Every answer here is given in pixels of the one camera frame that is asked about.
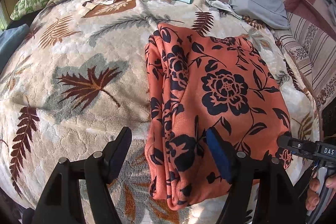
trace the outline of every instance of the orange floral fabric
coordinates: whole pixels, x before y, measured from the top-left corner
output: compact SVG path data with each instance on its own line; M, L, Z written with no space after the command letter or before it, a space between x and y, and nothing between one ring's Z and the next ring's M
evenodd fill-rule
M243 35L203 37L159 24L146 45L152 123L145 147L154 199L172 210L228 192L206 143L215 128L237 151L283 161L276 140L290 134L278 84Z

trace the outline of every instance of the beige leaf-patterned blanket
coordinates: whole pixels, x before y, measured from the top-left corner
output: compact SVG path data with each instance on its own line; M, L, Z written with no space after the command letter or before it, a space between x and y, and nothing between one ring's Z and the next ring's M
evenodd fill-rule
M264 24L209 7L167 0L51 0L0 75L0 187L24 207L35 208L61 156L85 159L102 150L123 126L133 141L117 180L108 186L122 223L215 222L226 197L171 211L148 193L151 182L144 146L150 100L144 47L159 23L191 28L217 38L243 35L251 41L280 86L292 135L318 140L316 105ZM288 167L291 157L282 155ZM304 171L293 156L287 172ZM253 186L253 214L258 185ZM94 223L85 181L84 215Z

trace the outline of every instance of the metal screw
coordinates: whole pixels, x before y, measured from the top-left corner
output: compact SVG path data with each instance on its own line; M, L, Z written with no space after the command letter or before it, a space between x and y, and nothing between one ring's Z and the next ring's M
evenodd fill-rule
M237 157L238 157L238 158L245 158L245 157L246 157L246 154L245 154L243 151L238 151L238 152L237 152Z
M59 159L58 159L58 163L60 163L60 164L65 164L66 162L67 162L67 158L66 157L60 157Z
M93 153L93 157L94 158L100 158L101 156L103 156L103 152L101 151L96 151L95 153Z
M279 162L280 162L278 158L272 158L271 161L274 164L279 164Z

